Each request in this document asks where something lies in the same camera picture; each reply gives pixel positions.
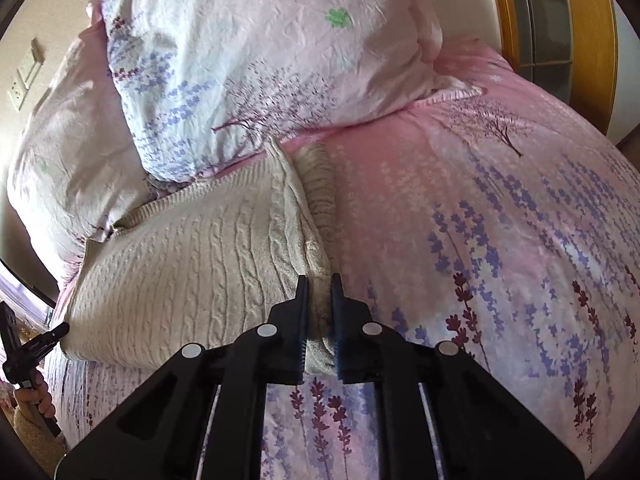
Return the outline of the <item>person's left hand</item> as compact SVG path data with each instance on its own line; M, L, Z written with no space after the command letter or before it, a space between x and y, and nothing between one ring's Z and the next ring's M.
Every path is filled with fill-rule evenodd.
M23 415L34 424L38 424L41 417L51 419L55 416L49 386L39 370L35 371L32 388L17 389L14 396Z

